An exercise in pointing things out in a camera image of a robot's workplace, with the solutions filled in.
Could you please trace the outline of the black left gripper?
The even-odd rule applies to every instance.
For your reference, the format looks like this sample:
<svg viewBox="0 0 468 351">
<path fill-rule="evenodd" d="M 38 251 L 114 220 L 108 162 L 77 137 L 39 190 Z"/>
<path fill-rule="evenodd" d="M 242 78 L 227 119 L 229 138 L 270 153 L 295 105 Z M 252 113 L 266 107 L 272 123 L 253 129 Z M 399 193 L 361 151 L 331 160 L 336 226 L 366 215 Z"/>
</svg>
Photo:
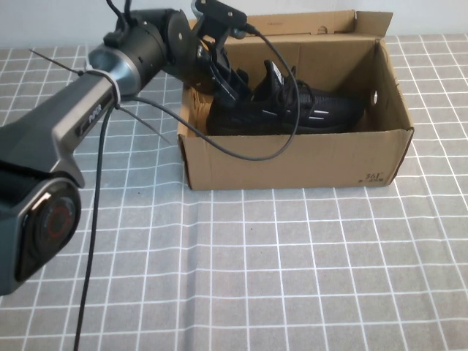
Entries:
<svg viewBox="0 0 468 351">
<path fill-rule="evenodd" d="M 233 107 L 238 96 L 249 96 L 249 75 L 238 68 L 231 72 L 231 65 L 224 48 L 227 35 L 213 38 L 189 31 L 189 41 L 182 64 L 182 81 L 204 94 L 215 93 L 215 102 Z"/>
</svg>

